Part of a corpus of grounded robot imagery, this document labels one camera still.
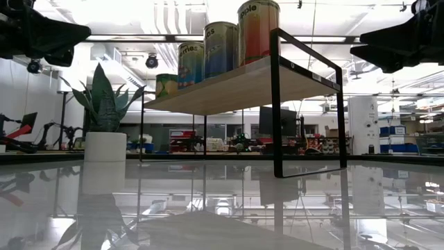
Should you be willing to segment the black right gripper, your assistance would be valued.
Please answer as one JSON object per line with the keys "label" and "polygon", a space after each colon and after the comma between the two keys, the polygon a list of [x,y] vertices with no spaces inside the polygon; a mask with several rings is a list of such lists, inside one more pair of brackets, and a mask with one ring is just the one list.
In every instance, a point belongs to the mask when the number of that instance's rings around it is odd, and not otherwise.
{"label": "black right gripper", "polygon": [[[411,11],[415,18],[403,24],[363,33],[360,42],[418,44],[420,62],[444,65],[444,0],[415,0]],[[374,64],[384,73],[416,66],[416,61],[403,55],[368,45],[352,47],[350,53]]]}

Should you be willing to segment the yellow and green tin can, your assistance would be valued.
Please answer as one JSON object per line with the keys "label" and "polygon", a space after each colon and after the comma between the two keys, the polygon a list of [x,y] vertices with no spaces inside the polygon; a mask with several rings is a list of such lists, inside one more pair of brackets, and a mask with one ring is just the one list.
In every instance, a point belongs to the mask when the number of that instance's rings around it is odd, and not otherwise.
{"label": "yellow and green tin can", "polygon": [[155,80],[155,96],[157,98],[174,94],[178,91],[178,76],[175,74],[158,74]]}

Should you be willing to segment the white cylindrical column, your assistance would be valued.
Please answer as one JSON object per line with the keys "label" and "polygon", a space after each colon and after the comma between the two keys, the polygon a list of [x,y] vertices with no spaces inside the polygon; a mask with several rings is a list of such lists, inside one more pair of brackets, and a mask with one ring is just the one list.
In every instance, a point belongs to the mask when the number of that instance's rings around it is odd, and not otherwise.
{"label": "white cylindrical column", "polygon": [[350,97],[348,120],[354,155],[380,152],[379,117],[376,97]]}

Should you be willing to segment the black aluminium table frame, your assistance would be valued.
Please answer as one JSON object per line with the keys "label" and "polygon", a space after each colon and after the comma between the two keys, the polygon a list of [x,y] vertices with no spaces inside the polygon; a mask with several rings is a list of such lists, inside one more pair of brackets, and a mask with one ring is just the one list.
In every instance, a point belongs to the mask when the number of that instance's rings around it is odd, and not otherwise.
{"label": "black aluminium table frame", "polygon": [[[36,153],[36,154],[0,154],[0,165],[16,165],[24,163],[61,162],[70,160],[82,160],[82,153]],[[284,155],[283,160],[340,160],[339,155]],[[346,156],[346,160],[376,161],[387,163],[402,163],[415,165],[431,165],[444,167],[444,157],[432,156],[389,156],[389,155],[360,155]],[[166,155],[166,154],[142,154],[142,160],[274,160],[271,155],[248,154],[219,154],[219,155]]]}

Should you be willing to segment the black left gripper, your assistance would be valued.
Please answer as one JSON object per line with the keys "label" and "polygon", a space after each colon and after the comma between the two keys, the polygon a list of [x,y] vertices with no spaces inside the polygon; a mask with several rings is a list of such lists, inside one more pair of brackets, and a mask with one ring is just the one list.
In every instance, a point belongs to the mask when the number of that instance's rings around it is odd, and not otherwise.
{"label": "black left gripper", "polygon": [[74,46],[90,35],[88,26],[49,19],[34,9],[36,0],[0,0],[0,58],[26,56],[69,67]]}

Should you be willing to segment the wooden shelf with black frame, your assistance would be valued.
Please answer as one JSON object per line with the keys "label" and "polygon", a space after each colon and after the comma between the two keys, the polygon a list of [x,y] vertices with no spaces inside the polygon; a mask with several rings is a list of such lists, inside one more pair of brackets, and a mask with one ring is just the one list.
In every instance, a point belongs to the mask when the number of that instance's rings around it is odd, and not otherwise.
{"label": "wooden shelf with black frame", "polygon": [[[309,56],[335,71],[336,80],[330,81],[282,57],[279,44],[285,40]],[[228,111],[256,106],[272,106],[273,153],[267,160],[273,162],[273,173],[285,178],[282,152],[281,104],[321,95],[336,96],[339,133],[339,168],[347,167],[345,144],[345,115],[343,106],[342,69],[281,28],[269,36],[269,56],[221,75],[205,79],[175,94],[147,101],[143,109],[200,115],[207,117]]]}

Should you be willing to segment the blue storage bin stack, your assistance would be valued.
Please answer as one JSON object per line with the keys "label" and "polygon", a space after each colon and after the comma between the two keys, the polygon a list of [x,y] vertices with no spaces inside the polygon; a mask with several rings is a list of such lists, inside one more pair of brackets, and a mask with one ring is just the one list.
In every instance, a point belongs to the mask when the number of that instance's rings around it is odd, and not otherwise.
{"label": "blue storage bin stack", "polygon": [[379,145],[381,153],[418,154],[415,136],[410,136],[403,125],[381,127]]}

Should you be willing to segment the red tool cabinet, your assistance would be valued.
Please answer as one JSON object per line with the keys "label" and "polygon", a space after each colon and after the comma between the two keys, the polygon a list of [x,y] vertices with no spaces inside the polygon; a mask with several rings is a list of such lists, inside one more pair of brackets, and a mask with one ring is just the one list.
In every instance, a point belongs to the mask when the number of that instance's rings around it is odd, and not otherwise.
{"label": "red tool cabinet", "polygon": [[195,131],[170,130],[169,151],[171,153],[193,151],[195,136]]}

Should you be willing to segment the berries label tin can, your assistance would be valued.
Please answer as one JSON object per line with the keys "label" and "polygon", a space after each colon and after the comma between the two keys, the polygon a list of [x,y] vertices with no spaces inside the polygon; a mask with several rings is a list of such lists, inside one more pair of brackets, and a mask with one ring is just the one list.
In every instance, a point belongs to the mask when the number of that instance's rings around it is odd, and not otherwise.
{"label": "berries label tin can", "polygon": [[181,90],[203,80],[204,44],[184,42],[178,49],[178,89]]}

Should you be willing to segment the artificial plant in white pot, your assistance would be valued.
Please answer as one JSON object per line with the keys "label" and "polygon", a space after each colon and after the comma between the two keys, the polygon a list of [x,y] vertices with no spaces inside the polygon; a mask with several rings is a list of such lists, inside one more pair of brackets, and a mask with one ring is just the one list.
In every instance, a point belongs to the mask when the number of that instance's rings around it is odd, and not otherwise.
{"label": "artificial plant in white pot", "polygon": [[89,114],[89,130],[85,136],[85,162],[124,162],[127,152],[127,135],[118,132],[121,120],[130,105],[144,96],[144,87],[134,94],[114,91],[100,64],[96,66],[90,88],[73,89],[77,102]]}

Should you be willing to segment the large black monitor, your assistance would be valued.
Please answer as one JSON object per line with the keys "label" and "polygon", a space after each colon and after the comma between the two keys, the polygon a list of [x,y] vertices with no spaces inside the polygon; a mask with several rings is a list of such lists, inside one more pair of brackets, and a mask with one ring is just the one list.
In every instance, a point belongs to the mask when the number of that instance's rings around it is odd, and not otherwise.
{"label": "large black monitor", "polygon": [[[266,106],[259,108],[259,133],[272,135],[274,132],[273,122],[275,121],[275,115],[273,109]],[[291,110],[280,110],[279,125],[281,128],[282,136],[295,136],[297,133],[297,112]]]}

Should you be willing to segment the peas label tin can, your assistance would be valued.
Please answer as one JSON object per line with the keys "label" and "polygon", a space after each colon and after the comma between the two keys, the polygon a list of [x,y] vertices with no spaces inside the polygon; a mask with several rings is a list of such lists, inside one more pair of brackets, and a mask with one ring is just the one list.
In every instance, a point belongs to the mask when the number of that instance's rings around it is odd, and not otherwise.
{"label": "peas label tin can", "polygon": [[212,22],[204,28],[204,78],[232,71],[239,66],[239,31],[230,22]]}

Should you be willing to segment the small black tilted monitor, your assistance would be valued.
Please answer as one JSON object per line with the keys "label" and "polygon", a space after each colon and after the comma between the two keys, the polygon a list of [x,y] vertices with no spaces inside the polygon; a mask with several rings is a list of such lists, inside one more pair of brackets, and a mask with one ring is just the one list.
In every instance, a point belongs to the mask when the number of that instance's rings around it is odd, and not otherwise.
{"label": "small black tilted monitor", "polygon": [[37,112],[26,114],[22,117],[20,128],[29,127],[27,133],[32,133],[37,118]]}

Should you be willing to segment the apple label tin can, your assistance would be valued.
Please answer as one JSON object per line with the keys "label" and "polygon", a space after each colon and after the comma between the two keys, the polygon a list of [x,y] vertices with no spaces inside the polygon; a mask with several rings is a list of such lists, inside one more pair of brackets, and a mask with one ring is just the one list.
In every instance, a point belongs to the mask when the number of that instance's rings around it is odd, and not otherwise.
{"label": "apple label tin can", "polygon": [[270,55],[270,32],[279,27],[280,7],[274,0],[248,0],[238,11],[239,65]]}

